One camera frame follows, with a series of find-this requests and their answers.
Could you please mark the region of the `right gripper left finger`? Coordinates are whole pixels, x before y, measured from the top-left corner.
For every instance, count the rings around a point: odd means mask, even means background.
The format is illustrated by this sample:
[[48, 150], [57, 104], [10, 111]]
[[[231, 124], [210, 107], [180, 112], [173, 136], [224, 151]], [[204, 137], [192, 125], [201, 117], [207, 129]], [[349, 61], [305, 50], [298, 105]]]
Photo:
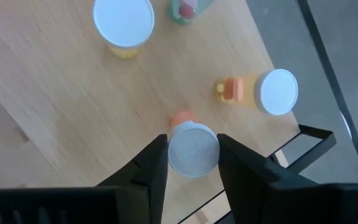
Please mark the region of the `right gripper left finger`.
[[158, 135], [100, 187], [116, 188], [119, 224], [161, 224], [168, 174], [168, 138]]

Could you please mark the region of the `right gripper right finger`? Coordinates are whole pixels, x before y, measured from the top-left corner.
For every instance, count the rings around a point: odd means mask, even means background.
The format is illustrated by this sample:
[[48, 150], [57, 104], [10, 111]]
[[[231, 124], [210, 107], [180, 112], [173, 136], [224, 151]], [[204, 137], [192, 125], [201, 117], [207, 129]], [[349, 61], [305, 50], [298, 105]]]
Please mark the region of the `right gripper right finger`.
[[313, 211], [299, 174], [275, 164], [226, 134], [218, 134], [219, 173], [236, 224], [310, 224]]

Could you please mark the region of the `amber bottle with orange tablets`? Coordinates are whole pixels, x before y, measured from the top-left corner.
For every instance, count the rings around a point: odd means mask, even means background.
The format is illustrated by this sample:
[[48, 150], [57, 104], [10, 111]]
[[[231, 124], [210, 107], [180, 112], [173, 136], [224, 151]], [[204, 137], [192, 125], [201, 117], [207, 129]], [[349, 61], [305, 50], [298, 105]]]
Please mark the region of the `amber bottle with orange tablets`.
[[285, 69], [260, 75], [225, 77], [218, 80], [214, 93], [222, 103], [244, 105], [274, 116], [289, 113], [298, 99], [298, 82]]

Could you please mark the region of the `yellow white-capped pill bottle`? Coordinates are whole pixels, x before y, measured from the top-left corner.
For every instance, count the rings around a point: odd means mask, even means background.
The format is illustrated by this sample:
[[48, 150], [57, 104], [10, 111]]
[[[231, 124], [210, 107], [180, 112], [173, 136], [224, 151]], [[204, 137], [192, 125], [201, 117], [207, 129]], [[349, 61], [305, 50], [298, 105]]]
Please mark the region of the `yellow white-capped pill bottle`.
[[155, 14], [149, 0], [95, 0], [93, 20], [111, 52], [128, 59], [150, 38]]

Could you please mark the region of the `green white-capped pill bottle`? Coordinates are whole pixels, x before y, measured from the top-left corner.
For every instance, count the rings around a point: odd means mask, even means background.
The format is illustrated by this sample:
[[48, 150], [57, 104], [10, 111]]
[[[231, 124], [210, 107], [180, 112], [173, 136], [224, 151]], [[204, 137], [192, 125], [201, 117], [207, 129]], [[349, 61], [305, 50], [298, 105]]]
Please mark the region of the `green white-capped pill bottle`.
[[169, 0], [167, 14], [179, 25], [189, 24], [216, 0]]

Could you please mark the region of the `wooden shelf black metal frame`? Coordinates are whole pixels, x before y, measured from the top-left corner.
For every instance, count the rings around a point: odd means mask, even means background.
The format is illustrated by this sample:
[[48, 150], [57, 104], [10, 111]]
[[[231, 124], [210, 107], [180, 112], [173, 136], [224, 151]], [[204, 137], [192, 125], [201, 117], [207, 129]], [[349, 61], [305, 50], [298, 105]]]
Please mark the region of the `wooden shelf black metal frame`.
[[0, 189], [94, 186], [180, 110], [282, 166], [305, 136], [293, 113], [220, 103], [216, 81], [273, 69], [246, 0], [215, 0], [188, 25], [150, 0], [155, 27], [133, 59], [115, 56], [94, 0], [0, 0]]

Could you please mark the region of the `salmon white-capped pill bottle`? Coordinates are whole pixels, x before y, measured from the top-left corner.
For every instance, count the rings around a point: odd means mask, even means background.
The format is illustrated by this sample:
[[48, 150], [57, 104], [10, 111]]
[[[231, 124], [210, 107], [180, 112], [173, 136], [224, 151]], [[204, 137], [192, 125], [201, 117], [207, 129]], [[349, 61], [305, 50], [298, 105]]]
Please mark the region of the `salmon white-capped pill bottle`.
[[170, 120], [168, 161], [172, 169], [189, 178], [203, 177], [218, 164], [220, 146], [217, 135], [199, 123], [188, 110], [177, 112]]

